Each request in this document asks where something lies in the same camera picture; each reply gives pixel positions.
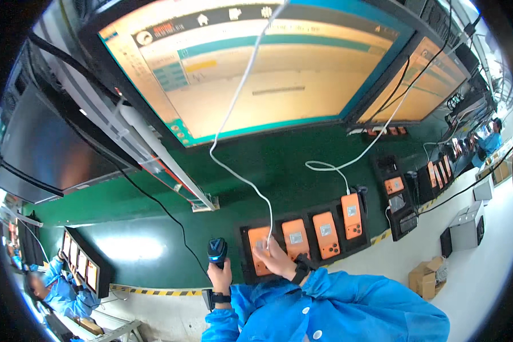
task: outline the worker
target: worker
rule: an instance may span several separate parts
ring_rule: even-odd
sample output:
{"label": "worker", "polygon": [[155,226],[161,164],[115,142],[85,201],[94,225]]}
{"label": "worker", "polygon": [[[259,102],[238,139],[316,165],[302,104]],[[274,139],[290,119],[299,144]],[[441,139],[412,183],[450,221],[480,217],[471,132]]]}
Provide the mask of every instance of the worker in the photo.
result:
{"label": "worker", "polygon": [[460,174],[472,170],[473,168],[481,168],[485,163],[486,158],[494,153],[502,145],[502,121],[496,118],[492,121],[492,133],[485,139],[480,139],[479,136],[473,135],[471,140],[477,144],[477,151],[473,156],[471,162],[462,170]]}
{"label": "worker", "polygon": [[54,256],[49,268],[43,272],[29,272],[25,276],[25,291],[60,315],[69,318],[88,318],[101,300],[84,286],[74,265],[70,274],[61,273],[64,259],[61,252]]}
{"label": "worker", "polygon": [[202,342],[446,341],[447,316],[397,281],[325,268],[304,276],[273,237],[269,253],[262,245],[253,254],[285,279],[230,286],[230,261],[223,270],[209,264],[213,291],[231,294],[231,303],[205,317]]}

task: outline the home icon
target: home icon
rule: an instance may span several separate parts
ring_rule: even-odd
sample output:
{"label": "home icon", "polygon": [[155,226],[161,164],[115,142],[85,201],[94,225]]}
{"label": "home icon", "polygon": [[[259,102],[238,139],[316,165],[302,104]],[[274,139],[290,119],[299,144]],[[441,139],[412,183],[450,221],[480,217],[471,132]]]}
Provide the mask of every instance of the home icon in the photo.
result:
{"label": "home icon", "polygon": [[203,14],[200,14],[198,16],[198,23],[200,24],[200,26],[208,25],[208,22],[209,22],[208,17],[204,16]]}

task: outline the barcode scanner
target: barcode scanner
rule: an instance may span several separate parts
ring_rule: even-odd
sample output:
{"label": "barcode scanner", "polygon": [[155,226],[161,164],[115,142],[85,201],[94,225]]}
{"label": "barcode scanner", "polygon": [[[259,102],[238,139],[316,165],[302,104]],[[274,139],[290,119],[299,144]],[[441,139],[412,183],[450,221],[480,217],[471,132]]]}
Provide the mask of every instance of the barcode scanner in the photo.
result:
{"label": "barcode scanner", "polygon": [[209,244],[207,244],[207,256],[209,257],[210,263],[217,265],[220,269],[224,269],[224,259],[226,258],[227,252],[228,244],[222,237],[209,240]]}

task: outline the yellow highlight bar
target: yellow highlight bar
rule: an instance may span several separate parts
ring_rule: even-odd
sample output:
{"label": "yellow highlight bar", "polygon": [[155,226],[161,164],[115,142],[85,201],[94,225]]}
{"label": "yellow highlight bar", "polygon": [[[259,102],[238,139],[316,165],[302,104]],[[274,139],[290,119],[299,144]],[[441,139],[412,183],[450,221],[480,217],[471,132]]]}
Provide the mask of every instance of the yellow highlight bar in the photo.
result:
{"label": "yellow highlight bar", "polygon": [[184,67],[184,69],[188,73],[188,72],[194,72],[194,71],[199,70],[199,69],[205,69],[205,68],[214,67],[216,65],[217,65],[217,61],[216,60],[210,60],[210,61],[205,61],[205,62],[196,63],[196,64],[192,64],[192,65],[186,66],[186,67]]}

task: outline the dark hair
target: dark hair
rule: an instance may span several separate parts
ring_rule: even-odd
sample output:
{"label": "dark hair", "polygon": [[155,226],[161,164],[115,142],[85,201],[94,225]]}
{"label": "dark hair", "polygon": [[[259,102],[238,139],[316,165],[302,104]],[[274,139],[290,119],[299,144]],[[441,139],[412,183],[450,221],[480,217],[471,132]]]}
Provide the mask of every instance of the dark hair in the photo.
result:
{"label": "dark hair", "polygon": [[499,118],[493,120],[496,126],[498,126],[498,133],[502,131],[502,121]]}
{"label": "dark hair", "polygon": [[30,299],[32,299],[32,303],[34,304],[35,308],[37,308],[37,302],[40,302],[46,309],[48,309],[49,311],[53,311],[53,309],[48,305],[48,303],[46,303],[43,299],[40,299],[38,296],[36,296],[34,294],[34,288],[32,287],[32,284],[30,283],[30,281],[32,280],[32,278],[37,276],[37,273],[42,273],[42,272],[32,271],[32,272],[28,272],[25,275],[25,280],[23,281],[23,289],[24,289],[25,293],[27,293],[28,297],[30,297]]}

